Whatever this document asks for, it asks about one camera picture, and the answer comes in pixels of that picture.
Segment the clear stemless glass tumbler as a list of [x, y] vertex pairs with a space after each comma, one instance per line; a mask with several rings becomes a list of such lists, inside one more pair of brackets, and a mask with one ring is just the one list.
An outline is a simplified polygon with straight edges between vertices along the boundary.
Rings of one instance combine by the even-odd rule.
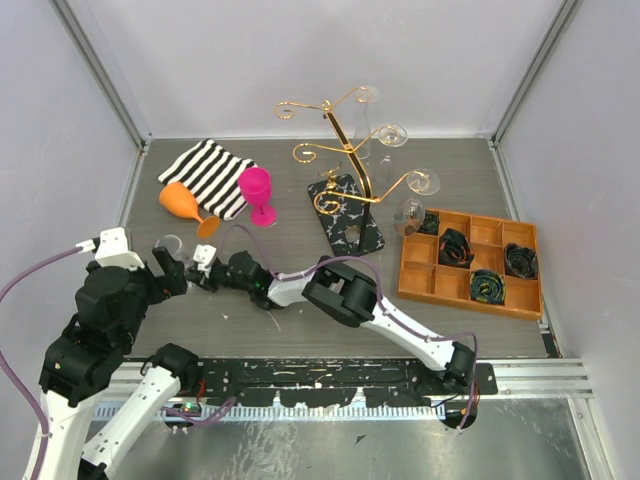
[[191, 264], [191, 257], [180, 237], [173, 234], [164, 235], [154, 245], [155, 248], [164, 247], [175, 261], [181, 261], [185, 269]]

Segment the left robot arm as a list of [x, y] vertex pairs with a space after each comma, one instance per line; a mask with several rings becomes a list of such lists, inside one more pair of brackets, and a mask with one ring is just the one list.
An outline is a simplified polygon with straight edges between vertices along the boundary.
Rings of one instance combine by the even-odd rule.
[[198, 357], [173, 343], [148, 360], [140, 383], [93, 437], [93, 415], [112, 375], [136, 340], [150, 306], [187, 291], [185, 267], [164, 246], [152, 251], [163, 270], [126, 252], [123, 265], [96, 258], [75, 296], [77, 311], [48, 347], [39, 385], [45, 424], [25, 471], [29, 479], [110, 479], [157, 412], [200, 384]]

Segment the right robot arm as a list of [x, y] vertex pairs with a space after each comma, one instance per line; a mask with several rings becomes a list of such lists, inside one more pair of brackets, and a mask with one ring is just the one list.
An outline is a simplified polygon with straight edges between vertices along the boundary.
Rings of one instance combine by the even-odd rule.
[[476, 351], [460, 335], [440, 335], [402, 312], [381, 293], [376, 279], [351, 267], [349, 260], [324, 256], [306, 270], [273, 274], [246, 251], [224, 263], [215, 248], [200, 245], [186, 278], [210, 292], [244, 291], [265, 311], [309, 302], [346, 327], [369, 329], [403, 347], [438, 376], [447, 392], [465, 391], [474, 381]]

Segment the pink plastic wine glass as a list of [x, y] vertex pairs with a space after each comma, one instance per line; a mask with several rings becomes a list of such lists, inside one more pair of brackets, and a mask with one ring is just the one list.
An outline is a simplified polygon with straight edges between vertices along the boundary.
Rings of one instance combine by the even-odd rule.
[[272, 181], [269, 172], [261, 167], [246, 169], [238, 178], [238, 186], [247, 204], [251, 207], [250, 221], [265, 228], [277, 221], [277, 212], [269, 204], [272, 196]]

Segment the clear champagne flute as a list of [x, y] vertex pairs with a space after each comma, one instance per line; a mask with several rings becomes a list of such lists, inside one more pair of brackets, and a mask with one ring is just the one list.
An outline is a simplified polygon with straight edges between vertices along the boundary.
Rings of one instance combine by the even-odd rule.
[[376, 87], [361, 86], [356, 92], [358, 107], [358, 121], [354, 130], [351, 143], [358, 147], [357, 154], [361, 160], [370, 155], [370, 146], [366, 139], [371, 134], [372, 128], [369, 119], [369, 107], [379, 98], [379, 90]]
[[374, 183], [381, 190], [392, 184], [392, 149], [402, 147], [408, 140], [406, 128], [397, 123], [387, 123], [378, 131], [378, 140], [384, 147], [384, 154], [375, 164]]

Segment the gold wine glass rack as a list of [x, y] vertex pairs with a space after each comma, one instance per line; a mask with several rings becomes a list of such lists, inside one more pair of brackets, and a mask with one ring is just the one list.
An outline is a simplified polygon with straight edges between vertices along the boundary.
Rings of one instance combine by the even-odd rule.
[[342, 172], [337, 165], [321, 172], [321, 179], [307, 187], [322, 231], [335, 257], [361, 257], [385, 247], [385, 239], [371, 214], [371, 206], [376, 202], [372, 181], [359, 155], [359, 149], [372, 135], [368, 133], [362, 140], [350, 140], [335, 113], [336, 107], [349, 97], [354, 97], [361, 104], [369, 104], [376, 98], [376, 90], [359, 86], [335, 102], [324, 100], [319, 105], [309, 105], [283, 101], [274, 108], [275, 115], [282, 120], [293, 118], [301, 109], [319, 111], [337, 137], [337, 147], [309, 142], [296, 145], [292, 156], [297, 162], [310, 164], [318, 152], [324, 151], [343, 155], [353, 167], [354, 173], [349, 174]]

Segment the clear round wine glass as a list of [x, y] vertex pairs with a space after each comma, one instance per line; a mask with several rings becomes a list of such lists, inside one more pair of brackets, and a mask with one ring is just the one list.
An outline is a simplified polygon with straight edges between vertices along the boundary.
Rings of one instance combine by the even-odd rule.
[[420, 197], [435, 195], [441, 187], [438, 175], [427, 168], [409, 172], [406, 183], [414, 196], [404, 200], [393, 217], [395, 232], [403, 237], [417, 233], [425, 221], [426, 209]]

